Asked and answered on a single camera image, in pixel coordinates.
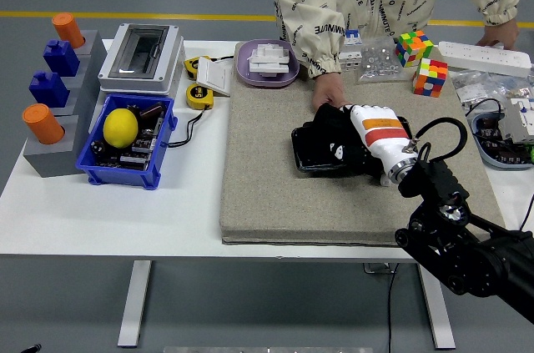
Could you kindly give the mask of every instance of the white table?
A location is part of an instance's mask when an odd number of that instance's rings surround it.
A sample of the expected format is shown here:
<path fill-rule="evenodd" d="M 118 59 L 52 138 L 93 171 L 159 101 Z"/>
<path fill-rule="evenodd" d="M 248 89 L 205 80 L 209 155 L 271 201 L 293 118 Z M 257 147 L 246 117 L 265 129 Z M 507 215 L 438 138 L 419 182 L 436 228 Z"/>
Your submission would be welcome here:
<path fill-rule="evenodd" d="M 236 42 L 186 41 L 187 58 L 223 57 Z M 179 118 L 171 141 L 199 112 L 185 102 L 191 82 L 182 74 L 174 104 Z M 229 98 L 217 97 L 194 127 L 189 144 L 168 149 L 155 191 L 117 184 L 93 186 L 85 174 L 40 178 L 22 154 L 0 197 L 0 255 L 103 256 L 135 260 L 119 345 L 137 345 L 150 260 L 232 258 L 413 262 L 399 248 L 303 245 L 223 245 L 219 209 L 224 172 Z M 534 193 L 531 170 L 487 168 L 506 226 L 516 229 Z M 526 229 L 532 229 L 530 223 Z M 439 282 L 423 270 L 433 310 L 436 347 L 454 348 Z"/>

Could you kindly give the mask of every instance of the gray floor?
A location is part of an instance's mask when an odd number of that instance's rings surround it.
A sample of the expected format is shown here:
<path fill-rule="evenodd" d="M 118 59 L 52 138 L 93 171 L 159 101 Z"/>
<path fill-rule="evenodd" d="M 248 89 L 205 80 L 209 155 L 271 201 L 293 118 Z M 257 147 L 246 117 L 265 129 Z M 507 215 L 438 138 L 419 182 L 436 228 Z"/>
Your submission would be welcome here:
<path fill-rule="evenodd" d="M 532 22 L 534 0 L 521 0 Z M 7 11 L 216 13 L 273 15 L 272 0 L 0 0 Z M 440 0 L 434 18 L 478 20 L 467 0 Z M 128 18 L 79 19 L 80 28 L 112 38 Z M 170 21 L 150 21 L 170 23 Z M 172 21 L 188 40 L 277 38 L 272 22 Z M 429 28 L 442 39 L 475 43 L 479 28 Z M 519 49 L 534 57 L 534 36 Z M 0 97 L 0 190 L 27 130 L 21 112 L 33 102 L 28 83 L 44 67 L 44 44 L 56 37 L 49 17 L 0 17 L 4 76 Z M 34 343 L 42 352 L 117 351 L 131 261 L 83 258 L 0 259 L 0 351 Z M 385 352 L 389 277 L 350 263 L 165 260 L 154 264 L 139 353 L 167 345 L 369 346 Z M 445 291 L 458 352 L 529 351 L 532 325 L 497 298 Z M 414 265 L 402 265 L 393 292 L 393 351 L 433 351 Z"/>

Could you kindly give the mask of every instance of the white robotic hand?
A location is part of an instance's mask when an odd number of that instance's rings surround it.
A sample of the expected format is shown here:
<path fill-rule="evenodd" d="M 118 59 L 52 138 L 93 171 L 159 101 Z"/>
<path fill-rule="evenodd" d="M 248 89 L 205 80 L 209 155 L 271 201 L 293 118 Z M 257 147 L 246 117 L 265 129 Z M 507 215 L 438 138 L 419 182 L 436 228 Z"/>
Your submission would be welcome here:
<path fill-rule="evenodd" d="M 382 161 L 387 178 L 399 184 L 416 162 L 417 152 L 393 110 L 369 105 L 346 105 L 345 109 L 350 110 L 361 141 Z"/>

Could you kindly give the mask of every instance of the transparent lid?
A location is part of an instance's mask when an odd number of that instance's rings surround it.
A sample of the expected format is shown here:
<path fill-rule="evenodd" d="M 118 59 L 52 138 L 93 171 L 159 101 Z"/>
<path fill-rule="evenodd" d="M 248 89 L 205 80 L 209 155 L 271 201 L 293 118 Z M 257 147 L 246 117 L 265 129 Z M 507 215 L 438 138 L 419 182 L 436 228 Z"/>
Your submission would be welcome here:
<path fill-rule="evenodd" d="M 109 77 L 154 78 L 168 30 L 169 26 L 129 25 Z"/>

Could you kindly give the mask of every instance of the yellow floor line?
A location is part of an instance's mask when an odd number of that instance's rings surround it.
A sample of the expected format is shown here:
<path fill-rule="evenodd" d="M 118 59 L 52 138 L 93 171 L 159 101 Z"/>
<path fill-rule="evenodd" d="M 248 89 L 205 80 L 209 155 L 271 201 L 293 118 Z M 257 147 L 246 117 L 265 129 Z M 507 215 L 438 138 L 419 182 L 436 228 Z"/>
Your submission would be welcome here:
<path fill-rule="evenodd" d="M 52 11 L 0 11 L 0 18 L 52 18 Z M 184 21 L 236 21 L 236 22 L 274 22 L 274 15 L 217 15 L 197 13 L 76 13 L 75 18 L 90 19 L 166 19 Z"/>
<path fill-rule="evenodd" d="M 51 18 L 54 11 L 0 11 L 0 18 Z M 274 15 L 227 15 L 210 13 L 76 13 L 75 18 L 89 19 L 161 19 L 182 21 L 235 21 L 235 22 L 274 22 Z M 462 21 L 453 19 L 431 19 L 431 26 L 482 27 L 482 21 Z M 519 22 L 519 28 L 534 29 L 534 22 Z"/>

